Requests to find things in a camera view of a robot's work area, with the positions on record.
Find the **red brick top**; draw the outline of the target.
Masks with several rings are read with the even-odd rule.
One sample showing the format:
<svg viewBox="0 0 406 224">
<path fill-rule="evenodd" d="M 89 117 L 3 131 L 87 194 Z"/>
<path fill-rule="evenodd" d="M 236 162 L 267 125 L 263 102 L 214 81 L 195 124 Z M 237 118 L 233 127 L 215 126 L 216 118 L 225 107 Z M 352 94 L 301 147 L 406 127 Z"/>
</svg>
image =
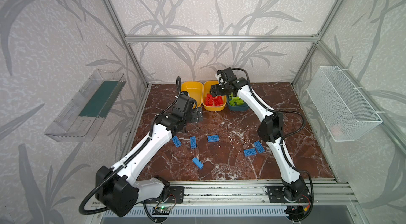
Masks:
<svg viewBox="0 0 406 224">
<path fill-rule="evenodd" d="M 216 98 L 216 97 L 211 97 L 209 104 L 210 104 L 210 106 L 212 106 L 212 107 L 217 106 L 217 104 L 218 104 L 217 98 Z"/>
</svg>

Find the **red brick diagonal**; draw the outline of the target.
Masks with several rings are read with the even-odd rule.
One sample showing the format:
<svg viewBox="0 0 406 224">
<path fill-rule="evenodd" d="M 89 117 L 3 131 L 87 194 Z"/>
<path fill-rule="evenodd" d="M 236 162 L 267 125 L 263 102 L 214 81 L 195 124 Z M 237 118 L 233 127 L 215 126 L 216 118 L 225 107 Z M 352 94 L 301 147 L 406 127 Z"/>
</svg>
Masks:
<svg viewBox="0 0 406 224">
<path fill-rule="evenodd" d="M 214 99 L 215 106 L 222 106 L 224 104 L 223 97 L 218 96 Z"/>
</svg>

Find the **blue brick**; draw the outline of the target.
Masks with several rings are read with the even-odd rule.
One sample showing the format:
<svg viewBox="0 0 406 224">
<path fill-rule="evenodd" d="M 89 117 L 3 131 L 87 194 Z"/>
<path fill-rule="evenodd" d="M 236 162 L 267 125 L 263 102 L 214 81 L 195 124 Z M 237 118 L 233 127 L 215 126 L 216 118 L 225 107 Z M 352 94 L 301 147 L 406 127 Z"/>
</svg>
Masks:
<svg viewBox="0 0 406 224">
<path fill-rule="evenodd" d="M 172 138 L 172 142 L 174 143 L 176 148 L 179 148 L 182 145 L 180 139 L 177 136 L 174 136 Z"/>
<path fill-rule="evenodd" d="M 255 156 L 256 154 L 257 154 L 257 152 L 256 152 L 255 148 L 250 148 L 250 149 L 244 150 L 244 156 L 245 157 Z"/>
<path fill-rule="evenodd" d="M 191 149 L 196 149 L 197 148 L 197 140 L 196 137 L 190 137 L 190 147 Z"/>
<path fill-rule="evenodd" d="M 194 165 L 196 165 L 200 170 L 203 169 L 204 164 L 203 164 L 198 158 L 194 157 L 194 158 L 192 159 L 192 162 L 193 162 Z"/>
<path fill-rule="evenodd" d="M 259 140 L 254 142 L 254 147 L 258 151 L 258 153 L 264 153 L 265 152 L 265 149 L 264 149 L 264 147 L 262 146 L 262 144 L 261 144 L 261 142 Z"/>
<path fill-rule="evenodd" d="M 218 135 L 210 135 L 207 137 L 209 143 L 218 142 L 219 136 Z"/>
</svg>

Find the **blue brick bottom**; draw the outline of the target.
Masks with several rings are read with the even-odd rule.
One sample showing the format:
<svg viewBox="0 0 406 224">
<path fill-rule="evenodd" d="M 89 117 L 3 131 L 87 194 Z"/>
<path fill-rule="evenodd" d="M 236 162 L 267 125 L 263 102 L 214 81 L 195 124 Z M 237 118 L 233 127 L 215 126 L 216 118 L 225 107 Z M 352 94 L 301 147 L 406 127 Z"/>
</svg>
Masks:
<svg viewBox="0 0 406 224">
<path fill-rule="evenodd" d="M 193 162 L 194 165 L 196 165 L 200 170 L 203 169 L 204 164 L 203 164 L 198 158 L 194 157 L 194 158 L 192 159 L 192 162 Z"/>
</svg>

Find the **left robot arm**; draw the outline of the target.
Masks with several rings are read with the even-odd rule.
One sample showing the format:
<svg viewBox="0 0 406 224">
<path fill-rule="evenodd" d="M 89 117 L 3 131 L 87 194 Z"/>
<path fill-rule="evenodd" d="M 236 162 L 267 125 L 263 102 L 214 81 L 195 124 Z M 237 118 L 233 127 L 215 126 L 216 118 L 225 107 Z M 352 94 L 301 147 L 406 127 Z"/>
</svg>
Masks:
<svg viewBox="0 0 406 224">
<path fill-rule="evenodd" d="M 153 177 L 140 181 L 138 177 L 152 157 L 178 132 L 192 121 L 197 101 L 181 89 L 181 78 L 176 79 L 177 97 L 166 109 L 153 118 L 146 136 L 120 161 L 110 168 L 101 167 L 96 173 L 96 185 L 79 205 L 79 213 L 92 215 L 113 211 L 123 217 L 137 204 L 149 199 L 165 200 L 170 183 Z"/>
</svg>

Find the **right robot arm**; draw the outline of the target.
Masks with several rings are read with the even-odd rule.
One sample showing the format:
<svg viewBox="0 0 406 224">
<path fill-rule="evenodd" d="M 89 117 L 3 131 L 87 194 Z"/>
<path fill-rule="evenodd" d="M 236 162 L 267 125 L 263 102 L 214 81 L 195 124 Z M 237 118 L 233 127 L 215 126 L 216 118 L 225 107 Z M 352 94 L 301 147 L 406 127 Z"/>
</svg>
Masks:
<svg viewBox="0 0 406 224">
<path fill-rule="evenodd" d="M 257 115 L 260 125 L 258 135 L 270 148 L 280 169 L 284 197 L 289 202 L 297 201 L 308 193 L 308 187 L 301 176 L 286 148 L 285 139 L 303 129 L 306 125 L 304 116 L 294 111 L 293 114 L 302 118 L 302 125 L 292 133 L 283 132 L 283 114 L 285 111 L 275 110 L 264 102 L 253 90 L 247 71 L 241 68 L 226 68 L 216 72 L 218 84 L 210 89 L 210 94 L 216 96 L 236 95 L 242 99 Z"/>
</svg>

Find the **middle yellow bin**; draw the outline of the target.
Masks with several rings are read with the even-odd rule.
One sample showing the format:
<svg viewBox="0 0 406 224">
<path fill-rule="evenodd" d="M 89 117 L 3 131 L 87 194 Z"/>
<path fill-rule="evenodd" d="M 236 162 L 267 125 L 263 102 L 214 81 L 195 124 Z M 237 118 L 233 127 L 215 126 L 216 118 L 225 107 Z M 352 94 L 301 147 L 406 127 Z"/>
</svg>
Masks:
<svg viewBox="0 0 406 224">
<path fill-rule="evenodd" d="M 218 84 L 216 80 L 206 81 L 203 86 L 203 106 L 208 111 L 222 111 L 226 106 L 225 96 L 212 96 L 211 87 Z"/>
</svg>

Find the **yellow bin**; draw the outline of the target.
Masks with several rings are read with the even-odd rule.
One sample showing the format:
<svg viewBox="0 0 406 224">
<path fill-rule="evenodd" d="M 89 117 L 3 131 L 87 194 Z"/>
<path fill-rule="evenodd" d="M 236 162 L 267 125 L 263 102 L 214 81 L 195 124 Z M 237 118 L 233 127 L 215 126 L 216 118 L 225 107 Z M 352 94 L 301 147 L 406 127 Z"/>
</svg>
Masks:
<svg viewBox="0 0 406 224">
<path fill-rule="evenodd" d="M 226 106 L 225 96 L 212 96 L 211 87 L 218 84 L 216 80 L 206 81 L 203 86 L 203 106 L 208 111 L 222 111 Z"/>
<path fill-rule="evenodd" d="M 204 85 L 198 81 L 187 81 L 182 83 L 181 90 L 187 91 L 189 97 L 192 97 L 197 102 L 197 107 L 201 107 L 203 99 L 203 87 Z"/>
</svg>

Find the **left yellow bin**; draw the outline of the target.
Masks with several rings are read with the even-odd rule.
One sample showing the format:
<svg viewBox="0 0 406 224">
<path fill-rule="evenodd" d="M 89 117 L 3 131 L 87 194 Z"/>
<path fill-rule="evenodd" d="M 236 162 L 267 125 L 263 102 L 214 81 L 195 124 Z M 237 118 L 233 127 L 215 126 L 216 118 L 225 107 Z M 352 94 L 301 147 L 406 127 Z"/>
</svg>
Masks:
<svg viewBox="0 0 406 224">
<path fill-rule="evenodd" d="M 187 81 L 182 83 L 181 90 L 187 91 L 189 97 L 192 97 L 197 102 L 197 107 L 201 107 L 203 99 L 203 87 L 204 85 L 198 81 Z"/>
</svg>

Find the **teal bin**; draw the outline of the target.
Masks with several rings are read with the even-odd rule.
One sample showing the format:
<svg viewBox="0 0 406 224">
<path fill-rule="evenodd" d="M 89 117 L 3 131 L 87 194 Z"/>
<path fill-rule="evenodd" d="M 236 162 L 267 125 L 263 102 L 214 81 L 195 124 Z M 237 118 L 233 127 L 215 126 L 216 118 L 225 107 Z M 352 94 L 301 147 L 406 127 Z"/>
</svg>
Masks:
<svg viewBox="0 0 406 224">
<path fill-rule="evenodd" d="M 227 106 L 231 111 L 247 111 L 249 106 L 237 95 L 230 94 L 227 96 Z"/>
</svg>

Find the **clear acrylic shelf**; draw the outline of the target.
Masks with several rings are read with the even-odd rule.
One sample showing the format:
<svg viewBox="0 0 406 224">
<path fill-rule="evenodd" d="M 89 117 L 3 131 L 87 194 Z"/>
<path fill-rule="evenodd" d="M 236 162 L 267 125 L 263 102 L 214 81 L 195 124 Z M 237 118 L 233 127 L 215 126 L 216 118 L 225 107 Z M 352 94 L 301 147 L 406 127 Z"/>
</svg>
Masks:
<svg viewBox="0 0 406 224">
<path fill-rule="evenodd" d="M 125 84 L 124 73 L 96 69 L 44 134 L 60 143 L 92 142 Z"/>
</svg>

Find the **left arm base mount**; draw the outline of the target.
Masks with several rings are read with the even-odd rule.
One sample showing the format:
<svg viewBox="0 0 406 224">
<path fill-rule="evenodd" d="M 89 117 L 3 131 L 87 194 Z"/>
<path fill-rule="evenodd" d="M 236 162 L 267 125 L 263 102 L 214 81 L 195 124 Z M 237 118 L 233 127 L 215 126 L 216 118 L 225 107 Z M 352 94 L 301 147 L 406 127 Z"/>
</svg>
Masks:
<svg viewBox="0 0 406 224">
<path fill-rule="evenodd" d="M 178 204 L 183 203 L 185 196 L 185 187 L 169 186 L 165 187 L 157 199 L 159 202 Z"/>
</svg>

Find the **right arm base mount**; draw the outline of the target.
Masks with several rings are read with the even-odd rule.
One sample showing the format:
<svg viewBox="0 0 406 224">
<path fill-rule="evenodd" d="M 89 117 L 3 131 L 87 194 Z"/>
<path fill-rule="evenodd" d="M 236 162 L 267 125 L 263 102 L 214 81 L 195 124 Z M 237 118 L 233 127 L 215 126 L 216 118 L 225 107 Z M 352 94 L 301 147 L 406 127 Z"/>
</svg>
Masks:
<svg viewBox="0 0 406 224">
<path fill-rule="evenodd" d="M 302 203 L 309 202 L 311 199 L 311 193 L 308 189 L 299 193 L 292 192 L 284 186 L 266 186 L 265 193 L 270 203 Z"/>
</svg>

